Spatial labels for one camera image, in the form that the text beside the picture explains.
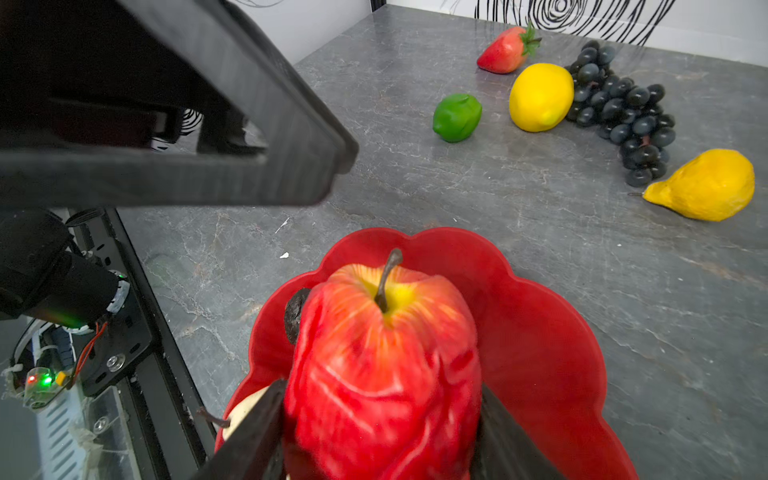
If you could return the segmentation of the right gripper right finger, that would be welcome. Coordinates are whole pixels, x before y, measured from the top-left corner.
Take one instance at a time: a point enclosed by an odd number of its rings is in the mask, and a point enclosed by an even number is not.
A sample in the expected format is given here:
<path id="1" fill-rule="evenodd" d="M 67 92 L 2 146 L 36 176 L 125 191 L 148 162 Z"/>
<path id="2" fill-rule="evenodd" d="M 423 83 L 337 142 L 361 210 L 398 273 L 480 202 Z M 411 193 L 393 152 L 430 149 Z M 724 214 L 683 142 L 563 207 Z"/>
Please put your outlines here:
<path id="1" fill-rule="evenodd" d="M 472 480 L 565 480 L 493 391 L 482 386 Z"/>

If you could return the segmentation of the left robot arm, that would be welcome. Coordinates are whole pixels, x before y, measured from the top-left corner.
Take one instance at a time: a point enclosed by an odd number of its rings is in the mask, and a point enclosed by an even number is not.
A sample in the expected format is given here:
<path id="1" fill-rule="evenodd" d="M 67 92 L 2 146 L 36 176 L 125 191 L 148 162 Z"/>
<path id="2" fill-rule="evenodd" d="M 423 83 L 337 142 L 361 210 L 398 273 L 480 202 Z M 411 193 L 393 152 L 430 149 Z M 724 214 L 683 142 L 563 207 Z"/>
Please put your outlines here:
<path id="1" fill-rule="evenodd" d="M 1 314 L 78 328 L 112 268 L 58 208 L 306 206 L 359 146 L 228 1 L 1 5 Z"/>

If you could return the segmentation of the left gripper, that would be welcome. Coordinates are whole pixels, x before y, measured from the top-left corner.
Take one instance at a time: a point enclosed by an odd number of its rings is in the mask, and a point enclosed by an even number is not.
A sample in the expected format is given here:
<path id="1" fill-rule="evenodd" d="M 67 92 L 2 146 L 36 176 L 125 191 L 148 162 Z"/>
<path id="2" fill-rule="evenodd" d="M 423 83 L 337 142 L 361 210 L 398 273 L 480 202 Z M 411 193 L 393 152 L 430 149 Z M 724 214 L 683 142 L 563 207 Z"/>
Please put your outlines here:
<path id="1" fill-rule="evenodd" d="M 1 204 L 312 205 L 359 146 L 227 1 L 4 1 Z"/>

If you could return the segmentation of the yellow lemon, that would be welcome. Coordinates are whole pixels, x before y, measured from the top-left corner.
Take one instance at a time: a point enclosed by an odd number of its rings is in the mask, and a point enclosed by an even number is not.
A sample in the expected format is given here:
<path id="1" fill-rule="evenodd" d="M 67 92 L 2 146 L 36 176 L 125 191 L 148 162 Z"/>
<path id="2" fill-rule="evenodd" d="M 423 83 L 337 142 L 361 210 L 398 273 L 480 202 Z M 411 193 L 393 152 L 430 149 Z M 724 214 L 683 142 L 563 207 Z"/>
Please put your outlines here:
<path id="1" fill-rule="evenodd" d="M 548 131 L 565 119 L 573 100 L 574 82 L 564 67 L 533 64 L 520 73 L 512 86 L 510 118 L 523 131 Z"/>

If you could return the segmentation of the red apple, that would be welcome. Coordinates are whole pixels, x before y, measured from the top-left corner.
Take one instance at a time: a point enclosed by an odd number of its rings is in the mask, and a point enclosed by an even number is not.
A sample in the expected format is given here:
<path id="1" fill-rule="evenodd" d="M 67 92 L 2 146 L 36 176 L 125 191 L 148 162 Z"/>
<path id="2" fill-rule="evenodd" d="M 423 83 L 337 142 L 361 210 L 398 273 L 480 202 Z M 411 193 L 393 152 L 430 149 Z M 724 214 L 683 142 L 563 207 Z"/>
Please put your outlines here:
<path id="1" fill-rule="evenodd" d="M 445 277 L 348 264 L 301 306 L 284 399 L 293 479 L 465 479 L 481 410 L 478 334 Z"/>

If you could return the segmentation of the green lime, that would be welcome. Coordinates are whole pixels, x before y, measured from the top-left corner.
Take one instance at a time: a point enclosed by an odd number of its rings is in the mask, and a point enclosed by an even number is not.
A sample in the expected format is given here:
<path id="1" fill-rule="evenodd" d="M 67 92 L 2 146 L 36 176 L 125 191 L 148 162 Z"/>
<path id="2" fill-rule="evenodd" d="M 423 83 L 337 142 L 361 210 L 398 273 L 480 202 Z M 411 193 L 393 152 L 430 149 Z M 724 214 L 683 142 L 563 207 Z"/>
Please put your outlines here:
<path id="1" fill-rule="evenodd" d="M 444 141 L 468 139 L 482 117 L 482 104 L 472 95 L 453 94 L 441 100 L 433 114 L 433 131 Z"/>

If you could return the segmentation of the red flower-shaped fruit bowl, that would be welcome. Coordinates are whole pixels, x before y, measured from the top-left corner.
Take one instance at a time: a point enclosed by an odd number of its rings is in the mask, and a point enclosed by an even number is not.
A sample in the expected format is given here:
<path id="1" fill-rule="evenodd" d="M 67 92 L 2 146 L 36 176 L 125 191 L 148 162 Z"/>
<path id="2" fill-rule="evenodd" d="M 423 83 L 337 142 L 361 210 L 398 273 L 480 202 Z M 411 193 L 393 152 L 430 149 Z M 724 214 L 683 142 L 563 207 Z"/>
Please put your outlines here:
<path id="1" fill-rule="evenodd" d="M 484 382 L 565 477 L 636 477 L 602 415 L 605 362 L 588 323 L 557 293 L 518 277 L 491 241 L 460 228 L 415 235 L 369 228 L 339 240 L 317 269 L 280 286 L 261 308 L 249 342 L 249 371 L 230 405 L 289 374 L 293 348 L 284 310 L 297 291 L 346 264 L 379 266 L 396 248 L 406 268 L 444 276 L 461 292 L 476 322 Z"/>

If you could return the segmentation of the dark avocado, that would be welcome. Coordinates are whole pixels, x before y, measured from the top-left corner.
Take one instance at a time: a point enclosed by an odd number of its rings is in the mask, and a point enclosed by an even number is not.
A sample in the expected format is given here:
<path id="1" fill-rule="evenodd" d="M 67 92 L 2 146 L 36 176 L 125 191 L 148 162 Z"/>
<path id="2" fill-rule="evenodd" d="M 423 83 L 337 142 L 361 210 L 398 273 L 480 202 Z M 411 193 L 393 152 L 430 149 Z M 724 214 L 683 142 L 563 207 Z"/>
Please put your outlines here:
<path id="1" fill-rule="evenodd" d="M 302 309 L 311 290 L 302 288 L 298 290 L 287 302 L 284 312 L 284 328 L 289 343 L 296 345 L 300 333 Z"/>

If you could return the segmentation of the small yellow pear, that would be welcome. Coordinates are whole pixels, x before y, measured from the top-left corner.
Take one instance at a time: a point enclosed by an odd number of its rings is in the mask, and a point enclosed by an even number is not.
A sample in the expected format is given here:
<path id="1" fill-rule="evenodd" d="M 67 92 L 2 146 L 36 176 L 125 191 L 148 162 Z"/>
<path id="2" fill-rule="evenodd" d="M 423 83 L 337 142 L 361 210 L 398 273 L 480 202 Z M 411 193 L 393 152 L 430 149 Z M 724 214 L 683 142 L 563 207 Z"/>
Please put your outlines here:
<path id="1" fill-rule="evenodd" d="M 686 218 L 720 222 L 742 211 L 755 193 L 752 163 L 730 149 L 711 149 L 649 185 L 642 198 Z"/>

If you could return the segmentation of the red strawberry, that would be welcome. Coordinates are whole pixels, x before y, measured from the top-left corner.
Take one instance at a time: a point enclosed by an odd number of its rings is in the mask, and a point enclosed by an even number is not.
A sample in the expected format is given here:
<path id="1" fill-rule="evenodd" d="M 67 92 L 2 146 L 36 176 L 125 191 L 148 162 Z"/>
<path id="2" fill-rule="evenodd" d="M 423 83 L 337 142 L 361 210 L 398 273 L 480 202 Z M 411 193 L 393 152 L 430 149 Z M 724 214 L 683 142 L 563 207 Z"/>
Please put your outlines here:
<path id="1" fill-rule="evenodd" d="M 510 74 L 532 58 L 541 43 L 532 23 L 501 33 L 479 56 L 477 66 L 494 74 Z"/>

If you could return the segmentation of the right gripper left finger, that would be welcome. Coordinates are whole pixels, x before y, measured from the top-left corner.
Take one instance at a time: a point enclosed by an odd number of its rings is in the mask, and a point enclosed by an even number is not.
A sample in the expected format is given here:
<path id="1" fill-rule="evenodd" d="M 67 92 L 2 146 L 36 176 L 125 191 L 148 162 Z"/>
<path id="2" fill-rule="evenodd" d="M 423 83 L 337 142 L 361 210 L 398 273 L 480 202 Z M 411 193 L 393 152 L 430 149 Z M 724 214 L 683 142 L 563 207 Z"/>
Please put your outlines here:
<path id="1" fill-rule="evenodd" d="M 277 380 L 192 479 L 286 479 L 282 449 L 287 382 Z"/>

